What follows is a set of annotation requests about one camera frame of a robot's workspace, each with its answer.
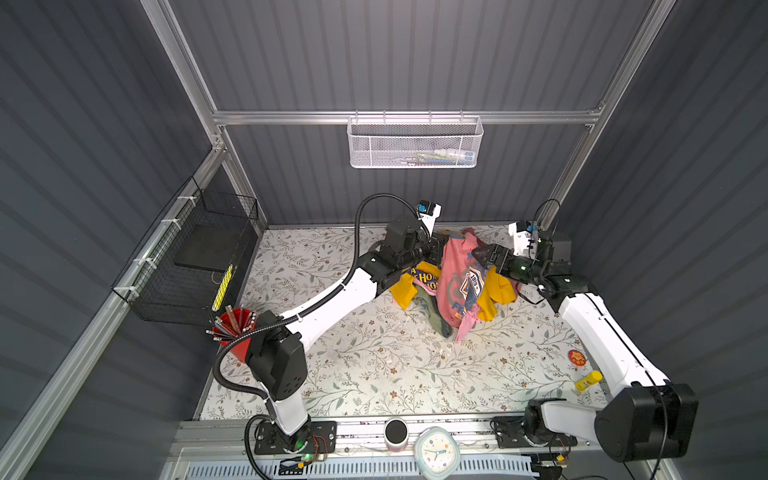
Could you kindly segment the yellow printed t-shirt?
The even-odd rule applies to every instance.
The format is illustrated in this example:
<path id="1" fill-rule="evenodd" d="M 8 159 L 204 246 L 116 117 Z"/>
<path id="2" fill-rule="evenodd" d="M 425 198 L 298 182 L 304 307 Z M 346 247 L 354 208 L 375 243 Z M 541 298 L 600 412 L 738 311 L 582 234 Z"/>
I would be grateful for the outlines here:
<path id="1" fill-rule="evenodd" d="M 394 298 L 394 301 L 401 308 L 406 309 L 413 302 L 413 298 L 417 293 L 417 289 L 413 284 L 413 281 L 416 278 L 419 278 L 424 282 L 430 282 L 432 280 L 439 281 L 440 276 L 441 265 L 437 267 L 428 264 L 427 262 L 421 262 L 416 267 L 412 267 L 407 270 L 406 273 L 401 276 L 400 280 L 390 288 L 390 292 Z M 496 308 L 498 304 L 507 305 L 517 299 L 517 294 L 512 282 L 507 278 L 497 274 L 494 268 L 488 270 L 485 289 L 488 291 L 488 296 L 490 297 L 495 307 L 495 316 L 493 319 L 498 313 Z"/>

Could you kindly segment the maroon printed t-shirt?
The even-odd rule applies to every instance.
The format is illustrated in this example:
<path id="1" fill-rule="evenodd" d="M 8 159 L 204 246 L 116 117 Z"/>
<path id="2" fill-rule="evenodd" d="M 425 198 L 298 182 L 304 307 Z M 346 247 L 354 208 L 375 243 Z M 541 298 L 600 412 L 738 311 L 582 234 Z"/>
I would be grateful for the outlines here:
<path id="1" fill-rule="evenodd" d="M 465 256 L 459 251 L 459 240 L 459 233 L 449 235 L 444 248 L 439 288 L 448 290 L 456 298 L 465 299 L 466 307 L 473 307 L 477 322 L 490 321 L 495 316 L 495 307 L 485 289 L 488 270 L 480 266 L 472 253 Z"/>

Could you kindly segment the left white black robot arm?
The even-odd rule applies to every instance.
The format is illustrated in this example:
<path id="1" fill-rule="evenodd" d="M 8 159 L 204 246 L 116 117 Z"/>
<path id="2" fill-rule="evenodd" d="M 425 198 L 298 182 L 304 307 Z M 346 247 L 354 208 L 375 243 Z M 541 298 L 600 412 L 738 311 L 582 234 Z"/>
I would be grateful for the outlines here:
<path id="1" fill-rule="evenodd" d="M 244 363 L 265 388 L 271 421 L 288 442 L 309 433 L 310 417 L 301 389 L 308 377 L 307 352 L 326 331 L 356 308 L 394 286 L 422 262 L 442 259 L 445 234 L 429 229 L 434 219 L 402 216 L 391 221 L 384 239 L 358 254 L 349 278 L 343 278 L 305 304 L 276 316 L 261 314 L 265 330 L 248 342 Z"/>

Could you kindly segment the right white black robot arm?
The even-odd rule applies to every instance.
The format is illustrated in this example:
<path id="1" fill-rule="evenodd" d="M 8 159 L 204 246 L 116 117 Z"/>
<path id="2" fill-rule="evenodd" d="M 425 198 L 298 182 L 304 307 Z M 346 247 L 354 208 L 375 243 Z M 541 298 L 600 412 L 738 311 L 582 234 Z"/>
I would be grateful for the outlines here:
<path id="1" fill-rule="evenodd" d="M 498 244 L 473 250 L 481 266 L 533 285 L 565 320 L 601 372 L 610 393 L 602 408 L 564 399 L 532 400 L 522 429 L 533 445 L 558 434 L 596 442 L 617 462 L 683 457 L 690 446 L 699 401 L 687 384 L 674 384 L 614 320 L 591 282 L 550 270 L 553 246 L 537 238 L 535 253 L 515 254 Z"/>

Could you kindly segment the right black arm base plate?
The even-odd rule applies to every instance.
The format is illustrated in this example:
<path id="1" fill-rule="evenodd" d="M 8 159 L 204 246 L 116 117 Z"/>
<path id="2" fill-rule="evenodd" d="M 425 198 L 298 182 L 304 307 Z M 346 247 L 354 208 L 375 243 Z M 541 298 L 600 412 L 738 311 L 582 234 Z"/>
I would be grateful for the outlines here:
<path id="1" fill-rule="evenodd" d="M 578 444 L 574 436 L 528 425 L 521 415 L 493 417 L 490 427 L 499 448 L 564 447 L 570 450 Z"/>

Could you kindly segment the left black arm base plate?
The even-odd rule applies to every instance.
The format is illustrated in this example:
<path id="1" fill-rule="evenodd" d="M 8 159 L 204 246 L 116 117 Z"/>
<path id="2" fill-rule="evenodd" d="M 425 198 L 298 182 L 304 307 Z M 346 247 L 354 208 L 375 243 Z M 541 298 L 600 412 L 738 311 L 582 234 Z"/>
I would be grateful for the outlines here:
<path id="1" fill-rule="evenodd" d="M 335 421 L 308 421 L 297 432 L 288 435 L 276 424 L 262 421 L 251 434 L 251 440 L 257 455 L 333 453 L 337 427 Z"/>

